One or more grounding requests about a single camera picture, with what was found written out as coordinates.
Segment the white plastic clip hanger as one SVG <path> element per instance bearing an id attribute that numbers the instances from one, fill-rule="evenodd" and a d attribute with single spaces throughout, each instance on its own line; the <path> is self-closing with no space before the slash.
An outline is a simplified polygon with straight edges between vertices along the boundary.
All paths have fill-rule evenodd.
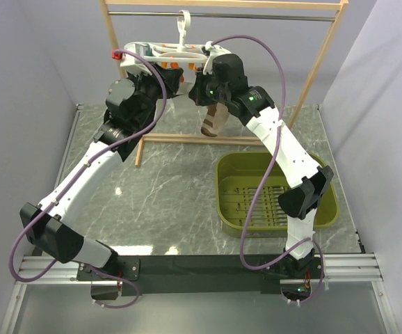
<path id="1" fill-rule="evenodd" d="M 181 10 L 177 18 L 177 30 L 179 40 L 176 44 L 163 42 L 136 42 L 147 45 L 144 59 L 153 63 L 187 63 L 205 64 L 208 53 L 204 45 L 191 45 L 186 43 L 186 37 L 191 27 L 191 14 L 187 10 Z"/>

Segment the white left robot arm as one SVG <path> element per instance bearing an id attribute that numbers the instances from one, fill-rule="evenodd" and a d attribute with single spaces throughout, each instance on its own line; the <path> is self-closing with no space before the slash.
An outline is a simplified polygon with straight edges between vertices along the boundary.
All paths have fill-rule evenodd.
<path id="1" fill-rule="evenodd" d="M 157 101 L 176 96 L 183 70 L 160 65 L 154 69 L 156 75 L 129 74 L 110 86 L 103 123 L 84 157 L 52 193 L 20 210 L 31 244 L 58 262 L 89 264 L 103 280 L 120 276 L 117 252 L 72 226 L 103 179 L 132 153 L 142 137 L 140 132 L 151 131 Z"/>

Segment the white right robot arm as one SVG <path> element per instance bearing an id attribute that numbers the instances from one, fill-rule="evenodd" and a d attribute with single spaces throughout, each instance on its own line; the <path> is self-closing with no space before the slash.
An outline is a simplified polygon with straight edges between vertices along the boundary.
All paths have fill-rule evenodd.
<path id="1" fill-rule="evenodd" d="M 287 275 L 298 278 L 308 269 L 317 247 L 313 240 L 314 220 L 323 194 L 334 176 L 329 166 L 321 166 L 299 143 L 282 119 L 282 111 L 261 86 L 250 86 L 243 61 L 236 54 L 209 56 L 196 75 L 189 97 L 198 105 L 219 103 L 238 118 L 271 153 L 272 158 L 252 198 L 244 228 L 250 225 L 258 197 L 274 166 L 279 166 L 288 183 L 288 190 L 278 197 L 287 215 L 285 251 L 275 259 L 260 265 L 242 265 L 253 271 L 268 269 L 284 260 Z"/>

